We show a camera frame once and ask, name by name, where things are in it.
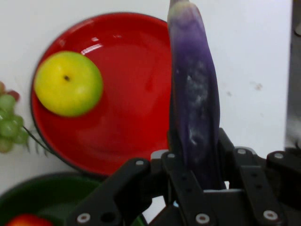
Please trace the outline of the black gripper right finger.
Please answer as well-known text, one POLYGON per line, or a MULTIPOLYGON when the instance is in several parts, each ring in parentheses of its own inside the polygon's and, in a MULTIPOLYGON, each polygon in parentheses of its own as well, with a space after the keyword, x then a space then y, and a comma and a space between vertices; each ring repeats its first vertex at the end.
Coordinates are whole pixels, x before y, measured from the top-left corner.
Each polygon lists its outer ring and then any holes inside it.
POLYGON ((301 153, 275 151, 267 158, 250 148, 235 147, 219 129, 222 176, 240 199, 232 204, 240 226, 299 226, 301 224, 301 153))

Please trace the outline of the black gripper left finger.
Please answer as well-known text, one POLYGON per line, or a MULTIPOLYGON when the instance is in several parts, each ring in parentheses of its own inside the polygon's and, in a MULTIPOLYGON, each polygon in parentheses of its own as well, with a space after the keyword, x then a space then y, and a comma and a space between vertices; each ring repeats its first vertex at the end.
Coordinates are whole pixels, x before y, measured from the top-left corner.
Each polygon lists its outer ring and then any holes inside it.
POLYGON ((67 226, 129 226, 163 196, 166 206, 153 226, 214 226, 216 216, 195 173, 183 163, 175 130, 168 133, 169 151, 151 161, 134 158, 106 179, 66 218, 67 226))

